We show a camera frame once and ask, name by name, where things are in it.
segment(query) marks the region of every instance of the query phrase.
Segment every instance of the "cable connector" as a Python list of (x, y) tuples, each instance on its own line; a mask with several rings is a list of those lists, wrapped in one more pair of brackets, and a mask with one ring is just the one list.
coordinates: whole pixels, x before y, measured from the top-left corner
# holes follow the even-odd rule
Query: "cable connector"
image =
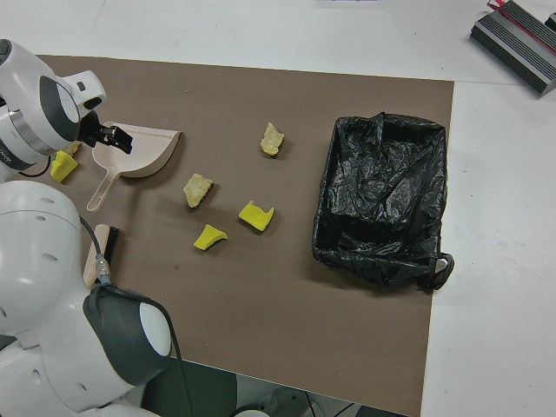
[(101, 285), (107, 285), (111, 283), (110, 280), (110, 267), (108, 261), (104, 259), (103, 254), (96, 255), (96, 278), (101, 283)]

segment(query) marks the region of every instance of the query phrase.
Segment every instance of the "yellow sponge piece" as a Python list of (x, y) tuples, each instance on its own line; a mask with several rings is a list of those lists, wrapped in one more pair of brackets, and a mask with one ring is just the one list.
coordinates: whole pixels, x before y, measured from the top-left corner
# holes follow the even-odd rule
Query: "yellow sponge piece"
[(240, 211), (240, 219), (249, 223), (257, 230), (263, 232), (270, 223), (270, 219), (272, 219), (272, 215), (274, 213), (274, 207), (272, 207), (268, 212), (265, 213), (262, 208), (255, 206), (255, 202), (251, 200), (248, 205), (245, 206), (242, 211)]
[(201, 235), (197, 237), (197, 240), (193, 243), (193, 246), (199, 248), (200, 250), (207, 250), (222, 239), (228, 239), (228, 235), (207, 224)]
[(75, 159), (62, 150), (56, 152), (56, 158), (52, 161), (50, 176), (58, 182), (62, 182), (68, 174), (79, 165)]

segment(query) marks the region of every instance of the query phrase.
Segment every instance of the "brown paper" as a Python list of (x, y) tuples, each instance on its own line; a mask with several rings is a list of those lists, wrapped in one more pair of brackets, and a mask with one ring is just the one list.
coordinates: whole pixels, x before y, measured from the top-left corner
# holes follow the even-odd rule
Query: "brown paper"
[[(185, 359), (419, 414), (431, 297), (415, 286), (373, 288), (324, 266), (311, 255), (311, 233), (336, 118), (385, 111), (448, 128), (453, 83), (44, 59), (60, 76), (98, 75), (108, 92), (101, 121), (184, 133), (161, 171), (120, 178), (97, 214), (85, 206), (104, 171), (85, 146), (75, 155), (81, 165), (55, 186), (93, 225), (122, 231), (113, 279), (168, 309)], [(285, 134), (276, 158), (260, 147), (268, 122)], [(215, 181), (197, 209), (182, 192), (194, 173)], [(249, 200), (276, 208), (264, 233), (238, 218)], [(228, 240), (202, 252), (193, 242), (206, 223)], [(86, 239), (84, 254), (88, 247)]]

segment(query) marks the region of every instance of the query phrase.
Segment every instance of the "red wire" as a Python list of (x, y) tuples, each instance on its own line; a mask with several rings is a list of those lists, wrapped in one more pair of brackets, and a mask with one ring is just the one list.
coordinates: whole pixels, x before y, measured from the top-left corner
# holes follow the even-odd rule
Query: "red wire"
[[(504, 3), (503, 0), (496, 0), (496, 3), (500, 4), (500, 2)], [(543, 44), (548, 50), (550, 50), (554, 55), (556, 55), (556, 50), (550, 46), (548, 43), (546, 43), (545, 41), (543, 41), (542, 39), (540, 39), (537, 35), (535, 35), (534, 33), (532, 33), (528, 28), (526, 28), (523, 24), (521, 24), (520, 22), (518, 22), (517, 20), (515, 20), (507, 11), (505, 11), (504, 9), (502, 9), (500, 6), (497, 6), (496, 4), (491, 4), (490, 1), (487, 3), (488, 7), (490, 7), (492, 10), (497, 10), (503, 17), (505, 17), (506, 19), (508, 19), (509, 21), (515, 23), (515, 25), (520, 28), (521, 30), (523, 30), (524, 32), (527, 33), (527, 35), (529, 35), (530, 37), (532, 37), (535, 41), (537, 41), (538, 43)]]

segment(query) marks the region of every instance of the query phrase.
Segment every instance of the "bin lined with black bag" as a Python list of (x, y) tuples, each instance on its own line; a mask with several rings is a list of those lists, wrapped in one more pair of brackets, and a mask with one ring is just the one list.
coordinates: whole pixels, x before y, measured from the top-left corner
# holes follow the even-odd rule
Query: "bin lined with black bag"
[(446, 152), (446, 129), (425, 119), (338, 119), (314, 219), (314, 257), (382, 286), (440, 288), (453, 269), (452, 256), (440, 252)]

